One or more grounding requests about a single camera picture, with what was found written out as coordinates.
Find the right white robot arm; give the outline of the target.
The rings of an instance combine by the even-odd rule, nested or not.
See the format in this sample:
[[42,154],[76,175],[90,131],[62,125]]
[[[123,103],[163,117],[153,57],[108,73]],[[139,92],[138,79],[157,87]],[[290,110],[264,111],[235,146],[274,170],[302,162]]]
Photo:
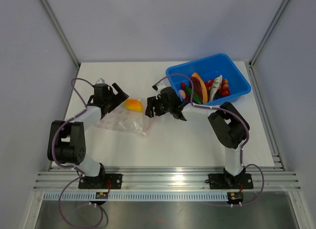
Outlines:
[[222,173],[209,174],[206,183],[212,190],[253,189],[252,177],[242,163],[243,141],[249,138],[249,125],[229,102],[219,107],[192,105],[182,101],[172,87],[153,85],[156,96],[147,98],[145,115],[153,118],[170,113],[175,119],[209,122],[225,148]]

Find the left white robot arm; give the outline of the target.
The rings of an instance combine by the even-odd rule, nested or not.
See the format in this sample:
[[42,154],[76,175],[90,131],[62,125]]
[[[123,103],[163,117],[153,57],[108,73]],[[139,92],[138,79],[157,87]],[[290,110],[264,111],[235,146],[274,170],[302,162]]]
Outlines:
[[110,191],[121,188],[122,174],[106,173],[105,166],[87,154],[85,132],[127,98],[116,83],[97,83],[82,111],[68,120],[52,122],[47,157],[59,167],[75,169],[79,174],[79,189]]

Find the yellow fake mango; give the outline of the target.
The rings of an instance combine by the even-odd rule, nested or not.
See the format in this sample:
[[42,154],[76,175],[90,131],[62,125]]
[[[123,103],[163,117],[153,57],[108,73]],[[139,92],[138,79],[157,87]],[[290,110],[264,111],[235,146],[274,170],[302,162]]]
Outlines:
[[141,103],[140,100],[137,99],[126,99],[124,102],[124,106],[126,109],[130,111],[135,111],[135,112],[142,112],[143,111],[143,104]]

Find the clear zip top bag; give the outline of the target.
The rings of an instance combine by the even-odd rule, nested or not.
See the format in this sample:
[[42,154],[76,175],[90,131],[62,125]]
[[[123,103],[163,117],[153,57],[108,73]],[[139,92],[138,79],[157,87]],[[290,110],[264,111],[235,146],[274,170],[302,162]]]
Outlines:
[[146,136],[152,128],[155,118],[150,118],[145,115],[147,107],[147,100],[145,98],[133,99],[141,101],[143,104],[142,112],[135,112],[126,109],[123,102],[112,112],[106,114],[97,124],[95,124],[95,127]]

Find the orange papaya slice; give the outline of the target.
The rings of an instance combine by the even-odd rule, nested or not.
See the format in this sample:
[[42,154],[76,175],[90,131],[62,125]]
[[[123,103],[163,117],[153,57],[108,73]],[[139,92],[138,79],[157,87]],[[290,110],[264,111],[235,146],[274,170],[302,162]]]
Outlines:
[[[200,75],[198,74],[198,73],[193,73],[191,76],[198,76],[199,78],[201,78],[200,77]],[[203,90],[203,100],[202,100],[202,102],[203,102],[203,104],[205,104],[205,103],[207,103],[208,102],[208,90],[207,90],[207,88],[206,88],[206,85],[205,84],[202,84],[202,90]]]

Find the fake lychee bunch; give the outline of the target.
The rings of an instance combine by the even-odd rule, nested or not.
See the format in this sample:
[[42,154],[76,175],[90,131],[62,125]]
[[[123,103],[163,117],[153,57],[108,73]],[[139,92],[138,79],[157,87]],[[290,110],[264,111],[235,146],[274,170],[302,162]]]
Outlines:
[[227,97],[230,95],[231,91],[229,89],[228,80],[223,79],[221,84],[219,84],[218,88],[213,87],[214,79],[210,79],[206,81],[204,84],[208,91],[208,100],[214,101],[223,97]]

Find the pink fake peach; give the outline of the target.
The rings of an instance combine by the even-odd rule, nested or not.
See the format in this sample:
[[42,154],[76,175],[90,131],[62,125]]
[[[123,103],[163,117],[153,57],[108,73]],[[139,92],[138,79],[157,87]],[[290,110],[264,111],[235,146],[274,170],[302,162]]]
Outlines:
[[185,93],[185,91],[179,90],[178,93],[179,93],[181,99],[186,99],[186,93]]

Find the dark red fake food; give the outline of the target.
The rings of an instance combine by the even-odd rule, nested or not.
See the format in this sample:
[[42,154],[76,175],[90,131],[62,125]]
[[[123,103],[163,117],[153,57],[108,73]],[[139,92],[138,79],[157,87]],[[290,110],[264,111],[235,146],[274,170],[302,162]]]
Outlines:
[[195,93],[199,96],[201,100],[203,100],[202,84],[204,84],[204,82],[198,76],[191,76],[191,81],[194,84]]

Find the green fake cucumber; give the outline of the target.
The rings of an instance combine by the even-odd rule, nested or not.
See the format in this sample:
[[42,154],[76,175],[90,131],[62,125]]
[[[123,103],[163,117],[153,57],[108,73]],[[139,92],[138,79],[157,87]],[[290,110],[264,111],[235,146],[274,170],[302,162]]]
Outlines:
[[202,99],[195,92],[192,92],[191,88],[187,88],[187,91],[189,92],[190,97],[191,97],[191,95],[193,95],[193,97],[192,97],[192,102],[193,103],[200,104],[200,105],[203,104]]

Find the red fake chili pepper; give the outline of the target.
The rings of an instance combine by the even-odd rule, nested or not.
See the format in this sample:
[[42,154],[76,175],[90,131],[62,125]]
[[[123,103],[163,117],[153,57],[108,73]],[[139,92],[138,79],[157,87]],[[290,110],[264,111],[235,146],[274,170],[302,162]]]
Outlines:
[[189,86],[187,86],[185,83],[181,83],[181,90],[185,91],[186,93],[186,101],[187,102],[190,102],[191,98],[190,98],[190,94],[189,92],[187,91],[187,88],[190,88]]

